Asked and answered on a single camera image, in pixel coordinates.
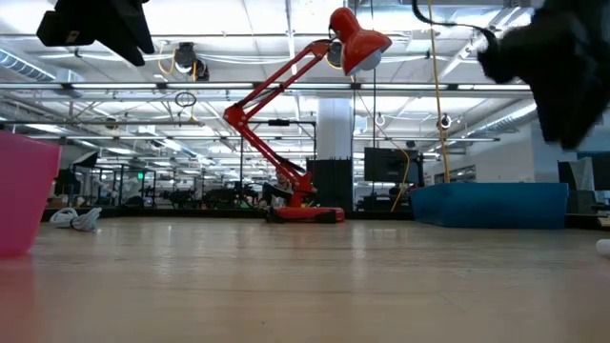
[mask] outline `trash can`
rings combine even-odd
[[[60,156],[59,146],[0,131],[0,256],[31,248]]]

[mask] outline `blue box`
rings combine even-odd
[[[563,229],[568,185],[453,183],[411,191],[415,220],[451,228]]]

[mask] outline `lamp arm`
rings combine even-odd
[[[314,65],[324,58],[324,55],[329,51],[331,40],[320,40],[315,41],[301,51],[295,58],[290,60],[286,65],[276,71],[269,79],[256,87],[248,96],[243,100],[228,107],[224,112],[225,120],[234,127],[241,136],[246,139],[250,145],[255,147],[262,155],[275,166],[275,169],[286,177],[293,186],[295,186],[295,193],[291,197],[289,206],[300,207],[301,201],[304,196],[315,192],[314,187],[311,185],[312,175],[309,172],[305,172],[302,168],[296,164],[288,161],[287,159],[279,156],[267,143],[265,143],[258,135],[256,135],[248,127],[250,118],[256,115],[262,108],[269,104],[278,95],[284,92],[290,85],[292,85],[299,77],[305,72],[310,70]],[[288,80],[279,84],[272,90],[264,92],[274,81],[276,81],[281,75],[288,71],[291,66],[295,65],[303,59],[309,53],[314,55],[314,59],[309,61],[303,68],[301,68],[296,74],[288,78]],[[260,101],[247,113],[245,107],[250,102],[253,102],[261,98]]]

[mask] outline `floor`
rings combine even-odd
[[[3,342],[610,341],[610,233],[99,224],[0,261]]]

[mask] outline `red desk lamp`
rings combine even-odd
[[[390,38],[374,30],[364,30],[357,22],[351,10],[341,8],[331,15],[329,27],[335,33],[331,39],[314,41],[300,52],[294,59],[273,74],[267,81],[256,87],[243,100],[227,108],[224,118],[233,126],[250,144],[271,162],[275,169],[285,176],[294,186],[288,207],[272,210],[272,215],[279,220],[301,220],[315,222],[340,222],[345,219],[345,213],[339,208],[302,208],[303,198],[316,193],[312,186],[312,175],[298,165],[278,155],[260,137],[248,127],[248,121],[265,107],[274,98],[284,92],[301,75],[316,65],[328,53],[331,43],[338,39],[343,44],[341,53],[341,67],[347,76],[358,71],[370,71],[381,61],[381,54],[391,45]],[[314,59],[307,63],[295,75],[280,83],[277,87],[268,87],[288,71],[292,65],[311,53]],[[246,112],[244,109],[254,106]]]

